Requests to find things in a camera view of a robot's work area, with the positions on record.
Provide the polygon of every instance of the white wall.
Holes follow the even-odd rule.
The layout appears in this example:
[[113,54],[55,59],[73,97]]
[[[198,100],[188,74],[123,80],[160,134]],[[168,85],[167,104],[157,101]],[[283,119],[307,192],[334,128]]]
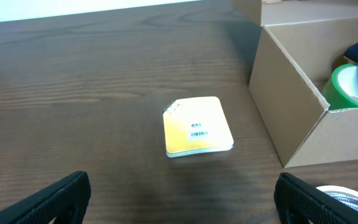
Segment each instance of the white wall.
[[0,0],[0,22],[196,0]]

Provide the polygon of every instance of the cardboard box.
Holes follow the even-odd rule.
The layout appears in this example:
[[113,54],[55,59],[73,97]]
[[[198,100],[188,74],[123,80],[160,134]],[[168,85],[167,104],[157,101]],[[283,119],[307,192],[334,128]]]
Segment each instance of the cardboard box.
[[249,89],[284,167],[358,159],[358,109],[320,93],[358,42],[358,0],[234,0],[263,25]]

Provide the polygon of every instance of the barcode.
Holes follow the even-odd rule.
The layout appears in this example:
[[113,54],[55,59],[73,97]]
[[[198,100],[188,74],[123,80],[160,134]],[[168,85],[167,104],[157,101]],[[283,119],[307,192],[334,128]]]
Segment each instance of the barcode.
[[199,132],[196,132],[196,133],[191,133],[190,137],[203,136],[203,135],[207,135],[207,134],[208,134],[207,131],[199,131]]

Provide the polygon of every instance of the wooden table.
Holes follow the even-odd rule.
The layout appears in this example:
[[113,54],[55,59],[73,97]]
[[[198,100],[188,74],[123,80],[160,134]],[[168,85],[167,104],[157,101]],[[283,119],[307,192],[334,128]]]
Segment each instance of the wooden table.
[[[259,31],[226,1],[0,23],[0,209],[85,170],[84,223],[278,222]],[[162,110],[193,96],[220,98],[232,151],[167,158]],[[286,171],[358,190],[358,161]]]

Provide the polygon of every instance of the tape roll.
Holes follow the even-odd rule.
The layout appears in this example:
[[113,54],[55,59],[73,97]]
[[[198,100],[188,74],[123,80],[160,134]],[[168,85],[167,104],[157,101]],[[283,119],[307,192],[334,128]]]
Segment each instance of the tape roll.
[[357,191],[333,185],[320,186],[317,189],[358,211]]
[[321,93],[330,110],[358,108],[358,66],[350,63],[335,69]]

